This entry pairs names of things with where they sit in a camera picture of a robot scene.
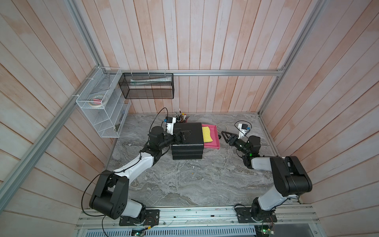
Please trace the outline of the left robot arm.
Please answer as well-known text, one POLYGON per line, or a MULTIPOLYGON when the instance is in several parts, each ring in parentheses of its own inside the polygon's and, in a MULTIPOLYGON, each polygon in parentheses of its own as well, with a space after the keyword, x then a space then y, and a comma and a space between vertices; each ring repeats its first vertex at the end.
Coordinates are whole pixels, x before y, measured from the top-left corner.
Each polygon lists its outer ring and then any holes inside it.
POLYGON ((137 157, 114 171, 103 171, 89 201, 89 207, 111 219, 132 218, 137 224, 146 217, 146 206, 128 198, 130 184, 145 170, 153 167, 164 155, 162 151, 171 145, 182 145, 191 131, 176 129, 172 134, 160 126, 150 130, 148 141, 137 157))

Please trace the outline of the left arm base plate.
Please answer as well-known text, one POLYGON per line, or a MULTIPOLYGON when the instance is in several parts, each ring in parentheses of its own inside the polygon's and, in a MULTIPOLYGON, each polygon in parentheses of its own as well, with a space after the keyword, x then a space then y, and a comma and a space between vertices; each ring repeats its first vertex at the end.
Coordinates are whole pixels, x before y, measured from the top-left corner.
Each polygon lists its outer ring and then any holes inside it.
POLYGON ((147 209, 136 217, 121 216, 119 225, 130 227, 142 227, 142 226, 157 226, 159 224, 160 210, 159 209, 147 209))

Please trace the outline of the yellow sponge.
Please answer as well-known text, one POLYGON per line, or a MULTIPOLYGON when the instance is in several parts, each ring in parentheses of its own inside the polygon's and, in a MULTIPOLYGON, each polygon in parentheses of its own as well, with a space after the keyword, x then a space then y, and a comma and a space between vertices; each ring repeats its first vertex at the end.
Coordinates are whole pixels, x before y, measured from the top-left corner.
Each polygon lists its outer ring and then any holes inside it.
POLYGON ((208 126, 202 127, 202 134, 203 134, 203 142, 204 143, 212 143, 213 139, 211 136, 211 130, 208 126))

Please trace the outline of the pink top drawer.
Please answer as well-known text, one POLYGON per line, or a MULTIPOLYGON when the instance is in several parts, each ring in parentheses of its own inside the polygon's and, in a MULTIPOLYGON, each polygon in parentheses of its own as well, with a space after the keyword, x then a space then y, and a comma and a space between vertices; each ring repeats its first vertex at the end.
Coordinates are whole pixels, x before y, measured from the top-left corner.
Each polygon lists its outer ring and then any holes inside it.
POLYGON ((208 126, 211 130, 211 136, 213 139, 212 143, 204 143, 204 148, 210 148, 210 149, 220 149, 220 140, 218 136, 217 127, 215 125, 209 125, 209 124, 202 124, 203 126, 208 126))

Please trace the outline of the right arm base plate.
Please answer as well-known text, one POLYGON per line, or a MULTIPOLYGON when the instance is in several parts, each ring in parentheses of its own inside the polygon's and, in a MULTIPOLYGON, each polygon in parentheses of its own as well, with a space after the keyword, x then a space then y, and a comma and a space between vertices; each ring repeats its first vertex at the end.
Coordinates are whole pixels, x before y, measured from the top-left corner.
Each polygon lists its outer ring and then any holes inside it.
POLYGON ((237 206, 234 208, 239 223, 276 223, 274 211, 265 211, 258 208, 237 206))

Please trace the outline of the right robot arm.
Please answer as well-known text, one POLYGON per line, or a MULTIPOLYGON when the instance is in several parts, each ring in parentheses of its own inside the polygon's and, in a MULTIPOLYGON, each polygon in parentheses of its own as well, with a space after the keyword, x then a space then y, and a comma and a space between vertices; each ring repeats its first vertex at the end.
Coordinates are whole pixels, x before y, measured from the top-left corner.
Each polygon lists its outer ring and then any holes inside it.
POLYGON ((251 205, 251 218, 255 222, 270 220, 276 207, 290 198, 296 198, 312 190, 312 181, 296 156, 260 157, 261 139, 249 136, 243 141, 237 134, 222 131, 225 142, 242 152, 242 160, 248 169, 270 171, 273 186, 255 198, 251 205))

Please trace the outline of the black drawer cabinet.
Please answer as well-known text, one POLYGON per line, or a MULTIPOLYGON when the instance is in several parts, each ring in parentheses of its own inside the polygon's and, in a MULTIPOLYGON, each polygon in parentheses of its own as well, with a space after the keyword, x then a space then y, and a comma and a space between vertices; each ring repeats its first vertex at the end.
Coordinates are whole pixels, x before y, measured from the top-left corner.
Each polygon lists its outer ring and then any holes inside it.
POLYGON ((173 131, 184 133, 183 144, 171 146, 173 160, 202 160, 204 141, 201 123, 176 123, 173 131))

